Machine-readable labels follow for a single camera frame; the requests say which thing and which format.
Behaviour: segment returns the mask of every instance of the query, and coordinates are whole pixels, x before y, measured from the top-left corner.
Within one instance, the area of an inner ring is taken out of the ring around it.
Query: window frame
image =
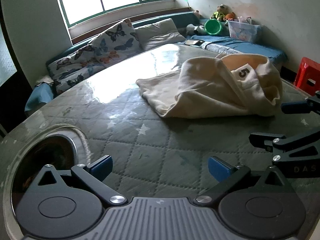
[[[81,23],[81,22],[84,22],[84,21],[86,21],[86,20],[90,20],[90,19],[92,19],[92,18],[94,18],[94,17],[103,15],[103,14],[108,13],[108,12],[112,12],[112,11],[119,10],[119,9],[122,9],[122,8],[130,7],[130,6],[133,6],[133,5],[144,4],[144,3],[148,3],[148,2],[163,1],[163,0],[144,0],[144,1],[143,1],[143,0],[139,0],[139,2],[137,2],[137,3],[132,3],[132,4],[128,4],[128,5],[123,5],[123,6],[120,6],[120,7],[117,7],[117,8],[113,8],[113,9],[110,9],[110,10],[105,10],[102,0],[100,0],[100,1],[101,1],[102,9],[103,9],[102,12],[97,13],[97,14],[94,14],[94,15],[91,15],[91,16],[88,16],[87,18],[84,18],[84,19],[82,19],[82,20],[79,20],[79,21],[77,21],[77,22],[75,22],[75,23],[70,24],[70,23],[69,23],[69,20],[68,20],[67,13],[66,13],[66,10],[65,10],[64,5],[63,5],[63,0],[59,0],[60,5],[61,5],[61,9],[62,9],[62,12],[63,12],[63,16],[64,16],[64,18],[65,18],[65,20],[66,20],[66,23],[67,23],[68,28],[71,28],[71,27],[73,27],[73,26],[75,26],[75,25],[77,25],[77,24],[79,24],[79,23]]]

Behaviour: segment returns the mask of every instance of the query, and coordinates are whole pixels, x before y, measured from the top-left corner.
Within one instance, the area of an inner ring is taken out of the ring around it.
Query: green round container
[[[216,19],[211,19],[204,24],[204,29],[209,35],[218,35],[222,31],[222,24]]]

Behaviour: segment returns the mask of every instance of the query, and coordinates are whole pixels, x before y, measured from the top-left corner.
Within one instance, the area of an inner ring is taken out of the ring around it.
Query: white wall
[[[33,86],[48,74],[45,62],[72,46],[57,0],[1,0],[4,21],[21,68]]]
[[[265,25],[263,41],[284,50],[286,65],[297,71],[301,58],[320,63],[320,0],[188,0],[192,8],[208,18],[217,5],[226,4],[239,16],[251,16]],[[178,7],[186,6],[177,0]]]
[[[81,34],[84,34],[93,29],[99,28],[103,25],[125,19],[127,17],[145,14],[149,12],[168,10],[176,7],[174,0],[163,0],[157,2],[150,2],[144,4],[138,4],[131,7],[122,8],[116,11],[109,12],[95,17],[94,19],[87,20],[72,26],[70,31],[71,38],[75,38]]]

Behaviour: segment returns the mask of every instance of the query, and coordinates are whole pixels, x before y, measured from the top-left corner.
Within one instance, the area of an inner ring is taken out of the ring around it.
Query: gray ribbed panel
[[[76,240],[243,240],[223,227],[209,208],[187,198],[136,197],[110,208],[101,222]]]

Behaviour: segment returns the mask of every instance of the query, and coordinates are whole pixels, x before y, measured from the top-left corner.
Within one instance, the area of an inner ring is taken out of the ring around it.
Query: red plastic stool
[[[320,64],[303,57],[293,84],[314,96],[316,91],[320,90]]]

